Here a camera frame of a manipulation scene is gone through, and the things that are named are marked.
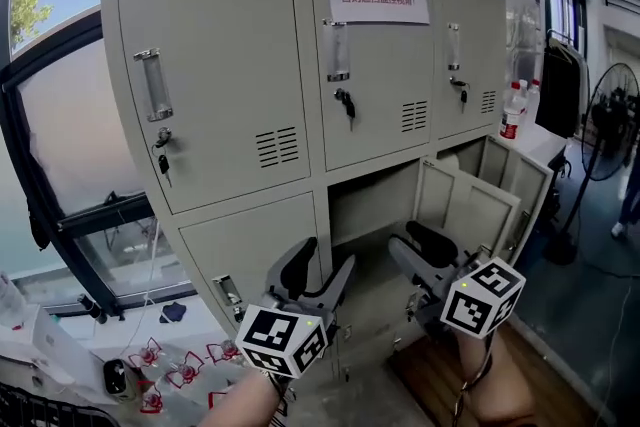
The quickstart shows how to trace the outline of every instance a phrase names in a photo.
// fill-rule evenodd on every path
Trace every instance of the fan stand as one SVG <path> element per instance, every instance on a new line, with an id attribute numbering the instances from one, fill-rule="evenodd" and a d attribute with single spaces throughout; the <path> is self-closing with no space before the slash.
<path id="1" fill-rule="evenodd" d="M 564 223 L 562 229 L 555 237 L 553 237 L 549 241 L 547 246 L 544 248 L 544 257 L 550 262 L 553 262 L 557 265 L 569 265 L 570 263 L 573 263 L 575 261 L 578 255 L 578 245 L 573 242 L 571 234 L 569 233 L 569 227 L 571 226 L 571 223 L 573 223 L 573 219 L 578 213 L 580 203 L 582 202 L 584 193 L 587 190 L 587 185 L 589 185 L 589 181 L 591 180 L 591 174 L 593 173 L 593 168 L 595 168 L 596 166 L 596 161 L 598 160 L 598 153 L 600 153 L 600 146 L 602 146 L 602 141 L 602 131 L 598 130 L 596 142 L 593 146 L 593 153 L 591 154 L 591 159 L 589 160 L 589 167 L 587 168 L 587 173 L 584 177 L 584 180 L 582 180 L 582 184 L 580 185 L 578 197 L 573 204 L 571 213 L 569 214 L 569 217 Z"/>

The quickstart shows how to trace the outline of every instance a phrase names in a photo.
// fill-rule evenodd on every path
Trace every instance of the open locker door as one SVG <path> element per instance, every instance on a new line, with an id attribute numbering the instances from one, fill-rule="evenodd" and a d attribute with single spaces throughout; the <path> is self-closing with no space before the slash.
<path id="1" fill-rule="evenodd" d="M 516 221 L 500 256 L 513 265 L 533 230 L 553 172 L 494 137 L 487 137 L 478 177 L 520 199 Z"/>
<path id="2" fill-rule="evenodd" d="M 441 228 L 473 253 L 481 247 L 501 256 L 520 199 L 435 158 L 420 166 L 414 218 Z"/>

